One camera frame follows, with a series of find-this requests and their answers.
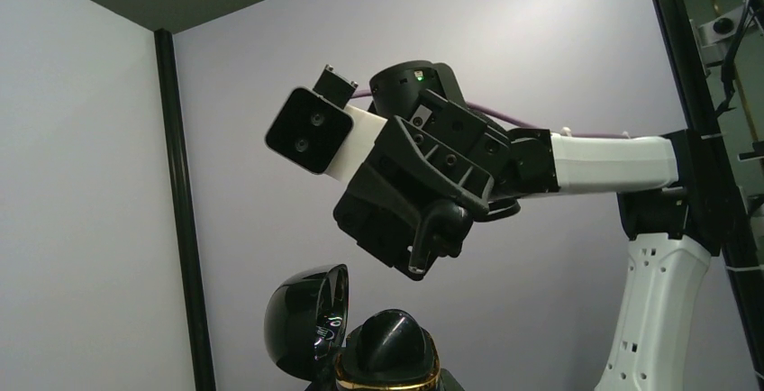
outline camera lens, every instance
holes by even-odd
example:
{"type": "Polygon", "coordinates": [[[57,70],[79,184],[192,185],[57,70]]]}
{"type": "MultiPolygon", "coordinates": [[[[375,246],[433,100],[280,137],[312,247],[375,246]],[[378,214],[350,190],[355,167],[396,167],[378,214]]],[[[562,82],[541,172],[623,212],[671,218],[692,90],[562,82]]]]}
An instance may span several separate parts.
{"type": "Polygon", "coordinates": [[[295,150],[297,150],[297,152],[305,152],[307,149],[308,149],[307,139],[297,139],[295,141],[295,150]]]}
{"type": "Polygon", "coordinates": [[[315,125],[316,127],[321,125],[324,121],[323,114],[312,114],[311,115],[311,124],[315,125]]]}

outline metal bracket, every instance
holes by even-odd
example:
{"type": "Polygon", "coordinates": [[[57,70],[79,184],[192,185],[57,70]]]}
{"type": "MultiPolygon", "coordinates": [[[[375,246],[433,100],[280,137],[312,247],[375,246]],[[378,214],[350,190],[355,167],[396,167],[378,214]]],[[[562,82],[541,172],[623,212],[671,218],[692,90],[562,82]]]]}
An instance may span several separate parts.
{"type": "MultiPolygon", "coordinates": [[[[717,67],[722,64],[727,55],[732,37],[738,28],[742,17],[743,5],[735,8],[721,17],[701,25],[695,25],[695,21],[690,19],[690,25],[695,36],[697,52],[703,61],[705,76],[711,75],[710,67],[717,67]]],[[[755,30],[753,23],[749,24],[746,32],[755,30]]]]}

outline white robotic arm link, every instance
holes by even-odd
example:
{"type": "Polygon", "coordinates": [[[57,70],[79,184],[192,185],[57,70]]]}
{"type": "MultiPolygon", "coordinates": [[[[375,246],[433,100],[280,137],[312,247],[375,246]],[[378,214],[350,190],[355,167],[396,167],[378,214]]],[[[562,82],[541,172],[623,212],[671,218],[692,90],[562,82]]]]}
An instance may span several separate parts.
{"type": "Polygon", "coordinates": [[[707,216],[718,200],[713,174],[700,169],[698,136],[505,131],[470,113],[444,64],[380,72],[369,111],[347,105],[355,87],[327,67],[313,91],[293,93],[267,143],[347,186],[334,217],[360,247],[421,279],[437,257],[459,255],[473,220],[494,220],[494,204],[509,204],[508,216],[519,211],[516,199],[616,193],[630,239],[627,278],[596,389],[683,389],[696,295],[725,231],[723,218],[707,216]],[[330,127],[341,134],[330,137],[330,127]],[[383,240],[391,232],[400,236],[383,240]]]}

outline black glossy lid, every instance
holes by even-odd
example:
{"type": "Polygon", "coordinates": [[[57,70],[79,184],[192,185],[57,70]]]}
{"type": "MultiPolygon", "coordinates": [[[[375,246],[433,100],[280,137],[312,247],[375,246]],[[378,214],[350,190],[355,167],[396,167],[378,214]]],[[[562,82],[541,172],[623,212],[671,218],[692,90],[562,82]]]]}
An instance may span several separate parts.
{"type": "Polygon", "coordinates": [[[295,274],[273,293],[265,344],[289,376],[313,381],[331,365],[345,338],[348,268],[329,265],[295,274]]]}

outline black vertical post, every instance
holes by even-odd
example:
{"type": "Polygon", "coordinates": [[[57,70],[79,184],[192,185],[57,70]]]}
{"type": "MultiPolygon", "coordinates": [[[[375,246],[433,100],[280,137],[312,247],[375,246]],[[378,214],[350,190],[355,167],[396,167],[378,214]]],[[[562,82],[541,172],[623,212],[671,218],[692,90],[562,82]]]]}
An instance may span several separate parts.
{"type": "Polygon", "coordinates": [[[183,115],[180,109],[172,34],[165,30],[158,30],[154,32],[154,42],[157,49],[169,176],[175,208],[177,248],[183,278],[183,294],[186,299],[186,318],[188,336],[191,340],[196,391],[214,391],[213,356],[207,328],[205,292],[202,286],[202,269],[199,264],[199,247],[196,241],[194,205],[191,200],[191,183],[188,177],[186,136],[183,133],[183,115]]]}
{"type": "MultiPolygon", "coordinates": [[[[756,241],[750,228],[745,203],[732,173],[714,102],[705,81],[703,64],[697,52],[684,0],[653,0],[658,15],[668,59],[677,83],[679,98],[687,125],[712,141],[714,167],[719,170],[722,184],[718,186],[727,198],[734,226],[723,245],[722,254],[728,268],[732,292],[741,315],[743,329],[756,374],[764,373],[764,274],[759,270],[756,241]]],[[[764,390],[764,377],[759,376],[759,388],[764,390]]]]}

